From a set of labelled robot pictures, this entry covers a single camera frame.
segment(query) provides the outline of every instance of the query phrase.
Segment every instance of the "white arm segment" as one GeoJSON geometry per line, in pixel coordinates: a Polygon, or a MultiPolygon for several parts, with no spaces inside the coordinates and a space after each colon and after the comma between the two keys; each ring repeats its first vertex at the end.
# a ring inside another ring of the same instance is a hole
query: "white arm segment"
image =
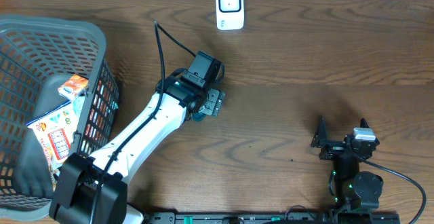
{"type": "MultiPolygon", "coordinates": [[[[120,144],[155,110],[159,94],[155,93],[151,101],[143,112],[130,123],[119,135],[111,142],[107,143],[101,149],[93,152],[90,157],[94,157],[94,165],[104,169],[112,153],[120,144]]],[[[142,165],[145,159],[152,153],[155,147],[175,129],[178,129],[184,122],[186,108],[179,105],[179,100],[168,94],[163,94],[160,110],[155,118],[143,127],[131,140],[125,145],[113,161],[108,173],[122,174],[122,181],[129,184],[137,169],[142,165]]]]}

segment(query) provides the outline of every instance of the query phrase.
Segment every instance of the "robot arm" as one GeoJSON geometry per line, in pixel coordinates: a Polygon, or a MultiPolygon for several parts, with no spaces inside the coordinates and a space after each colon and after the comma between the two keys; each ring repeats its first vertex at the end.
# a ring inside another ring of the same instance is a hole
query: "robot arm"
{"type": "Polygon", "coordinates": [[[197,114],[218,115],[224,92],[212,89],[211,85],[223,76],[224,65],[199,52],[188,70],[173,72],[165,78],[163,87],[158,83],[157,92],[143,112],[116,138],[87,159],[76,153],[68,157],[54,192],[50,217],[60,223],[89,223],[92,203],[96,200],[99,204],[95,208],[95,223],[122,223],[134,219],[133,215],[127,215],[132,210],[127,210],[127,185],[155,147],[184,121],[197,114]],[[160,94],[158,112],[144,125],[155,111],[160,94]],[[127,138],[130,140],[119,148],[127,138]],[[119,154],[104,174],[102,169],[118,150],[119,154]],[[101,178],[101,191],[96,194],[93,186],[101,178]]]}

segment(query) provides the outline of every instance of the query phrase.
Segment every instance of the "wooden tabletop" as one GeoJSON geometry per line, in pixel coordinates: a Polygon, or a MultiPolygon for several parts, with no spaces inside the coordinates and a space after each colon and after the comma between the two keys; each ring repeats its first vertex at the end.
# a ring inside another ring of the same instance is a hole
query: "wooden tabletop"
{"type": "MultiPolygon", "coordinates": [[[[226,65],[217,118],[187,122],[139,169],[128,200],[143,211],[280,212],[334,203],[332,163],[309,147],[323,115],[336,140],[364,117],[380,145],[373,162],[418,181],[434,222],[434,0],[245,0],[238,31],[216,28],[215,0],[0,0],[1,14],[84,20],[99,26],[122,81],[113,135],[141,112],[160,64],[153,21],[186,47],[226,65]]],[[[169,73],[192,58],[161,36],[169,73]]],[[[379,210],[402,223],[421,194],[384,179],[379,210]]]]}

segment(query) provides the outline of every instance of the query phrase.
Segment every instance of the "white rectangular device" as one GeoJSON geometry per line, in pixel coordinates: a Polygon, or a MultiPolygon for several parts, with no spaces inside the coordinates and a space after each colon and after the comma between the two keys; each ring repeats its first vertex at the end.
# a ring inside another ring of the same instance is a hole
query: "white rectangular device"
{"type": "Polygon", "coordinates": [[[244,0],[216,0],[217,28],[237,30],[244,26],[244,0]]]}

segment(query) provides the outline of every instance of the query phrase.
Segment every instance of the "snack bag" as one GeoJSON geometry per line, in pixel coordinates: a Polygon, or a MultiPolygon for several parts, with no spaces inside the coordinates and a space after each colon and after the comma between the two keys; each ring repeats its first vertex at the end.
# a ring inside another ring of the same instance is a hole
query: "snack bag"
{"type": "Polygon", "coordinates": [[[59,167],[68,157],[73,134],[79,123],[84,96],[80,96],[74,102],[67,101],[44,116],[27,123],[33,130],[48,163],[49,171],[56,188],[56,176],[59,175],[59,167]]]}
{"type": "Polygon", "coordinates": [[[85,92],[88,80],[84,77],[74,74],[63,85],[58,88],[59,94],[71,101],[85,92]]]}

